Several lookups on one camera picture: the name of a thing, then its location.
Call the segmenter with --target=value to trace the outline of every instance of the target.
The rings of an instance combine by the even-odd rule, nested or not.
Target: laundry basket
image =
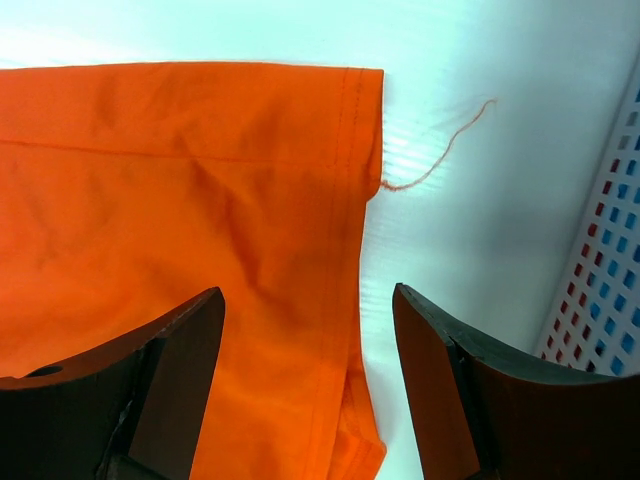
[[[640,62],[629,81],[535,354],[640,371]]]

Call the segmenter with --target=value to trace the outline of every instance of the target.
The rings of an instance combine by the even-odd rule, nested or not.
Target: plastic basket
[[[535,354],[640,371],[640,62],[636,63]]]

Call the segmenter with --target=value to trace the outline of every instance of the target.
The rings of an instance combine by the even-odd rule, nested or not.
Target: frayed thread
[[[436,163],[434,163],[431,166],[431,168],[427,170],[419,178],[416,178],[411,183],[407,183],[405,185],[392,185],[387,180],[382,180],[382,182],[380,183],[380,186],[385,190],[389,190],[390,192],[400,192],[402,190],[408,190],[410,188],[413,188],[416,185],[420,185],[427,178],[429,178],[429,176],[433,173],[433,171],[440,166],[440,164],[444,161],[445,158],[447,158],[447,155],[449,155],[449,152],[453,148],[453,144],[455,143],[456,138],[458,138],[458,135],[460,135],[465,130],[469,129],[471,126],[473,126],[473,124],[475,124],[478,120],[480,120],[480,117],[482,117],[482,115],[484,114],[485,110],[489,105],[491,104],[496,105],[497,103],[498,103],[498,99],[496,98],[492,98],[491,100],[487,100],[486,102],[484,102],[484,105],[482,105],[482,108],[478,111],[478,113],[476,113],[475,116],[468,123],[460,127],[456,131],[456,133],[453,134],[453,136],[451,137],[451,140],[449,140],[449,144],[447,145],[447,148],[445,149],[444,153],[440,156],[440,158],[436,160]]]

